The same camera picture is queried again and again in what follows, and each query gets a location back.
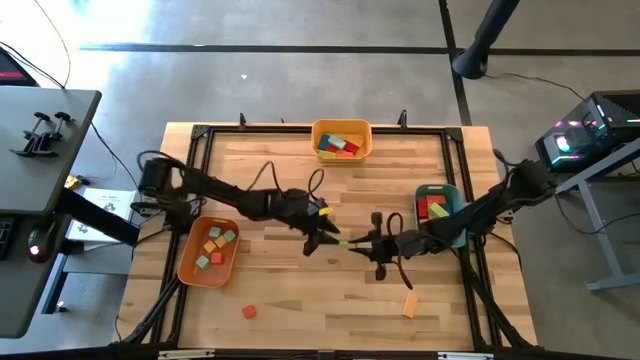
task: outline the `butcher block tabletop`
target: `butcher block tabletop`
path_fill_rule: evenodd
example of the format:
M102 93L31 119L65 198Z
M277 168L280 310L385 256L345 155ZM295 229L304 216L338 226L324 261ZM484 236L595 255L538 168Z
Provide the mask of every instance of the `butcher block tabletop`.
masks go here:
M161 150L186 161L193 125L168 123ZM500 177L488 129L475 126L462 127L462 131L477 198ZM262 165L273 161L283 189L306 189L312 172L322 167L325 177L315 195L324 197L333 208L340 237L365 235L371 229L374 211L382 212L385 219L400 212L405 229L414 228L416 188L446 183L440 139L374 135L373 144L365 162L336 165L317 160L309 134L218 133L209 175L246 188ZM450 145L456 183L462 191L455 146ZM204 145L199 146L196 164L201 162L203 149ZM255 188L272 188L273 184L271 172L265 171ZM276 221L252 222L213 200L204 205L203 215L235 221L240 243L231 278L224 287L189 288L181 348L473 349L460 265L451 252L403 261L419 298L415 317L409 319L402 316L408 289L395 266L388 266L387 279L378 282L374 263L340 246L320 246L305 257L305 237ZM157 231L161 225L160 217L149 221L140 236ZM513 242L509 226L498 224L495 232ZM123 337L133 331L158 296L169 238L170 233L165 232L135 250L117 322ZM176 269L186 239L186 235L181 238ZM485 252L496 302L522 336L535 343L516 254L491 236ZM171 327L174 305L175 295L167 306L162 340ZM242 308L247 305L255 306L256 317L243 317ZM489 339L486 312L479 300L478 313L482 333Z

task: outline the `white paper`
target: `white paper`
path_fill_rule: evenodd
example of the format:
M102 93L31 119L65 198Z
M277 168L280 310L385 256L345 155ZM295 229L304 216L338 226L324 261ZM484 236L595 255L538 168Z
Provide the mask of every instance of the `white paper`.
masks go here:
M136 192L87 188L82 196L104 210L130 220L133 212L130 205ZM117 242L117 240L76 220L73 220L69 226L67 239L88 242Z

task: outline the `gray floor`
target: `gray floor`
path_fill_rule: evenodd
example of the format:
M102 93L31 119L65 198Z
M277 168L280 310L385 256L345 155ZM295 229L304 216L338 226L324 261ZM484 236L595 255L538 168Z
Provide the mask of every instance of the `gray floor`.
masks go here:
M29 2L14 3L12 14L0 14L0 38L64 78L66 61L55 34L46 22L35 21L42 20L42 14ZM458 45L468 45L489 0L448 3ZM72 50L87 42L445 45L437 0L51 0L43 5ZM607 26L593 26L596 22ZM523 0L497 46L637 49L638 33L637 1ZM489 73L540 76L587 95L640 88L639 61L494 56ZM400 110L407 109L412 124L460 123L443 55L74 50L72 63L69 86L103 92L96 126L135 176L135 155L159 147L167 121L235 121L242 111L250 122L362 117L393 123ZM46 80L41 83L52 86ZM564 89L518 78L485 78L464 85L473 124L489 126L494 145L512 160L535 157L533 142L578 101ZM100 187L131 189L122 169L109 178L112 166L90 133L74 171L102 177L96 180ZM598 187L605 218L637 211L636 188ZM587 217L580 202L575 203L568 202L567 211L587 229ZM614 238L640 241L633 223L617 227ZM585 281L609 276L595 238L575 234L552 201L519 212L514 232L540 344L553 350L637 358L640 288L591 295L584 286ZM638 266L640 246L619 245L628 255L627 265ZM124 283L121 276L70 276L63 299L72 311L36 316L23 339L0 340L0 352L106 344Z

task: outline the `computer tower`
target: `computer tower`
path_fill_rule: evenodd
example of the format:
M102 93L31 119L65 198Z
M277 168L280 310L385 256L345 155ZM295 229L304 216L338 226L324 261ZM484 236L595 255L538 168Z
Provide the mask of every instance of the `computer tower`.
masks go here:
M640 136L640 90L595 91L538 141L553 173L579 172Z

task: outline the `paper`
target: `paper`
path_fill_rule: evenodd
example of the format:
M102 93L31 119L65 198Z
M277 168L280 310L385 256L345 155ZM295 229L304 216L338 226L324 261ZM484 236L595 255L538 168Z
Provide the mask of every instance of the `paper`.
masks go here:
M136 192L87 188L82 196L104 210L130 220L133 212L130 205ZM117 242L117 240L76 220L73 220L69 226L67 239L86 242Z

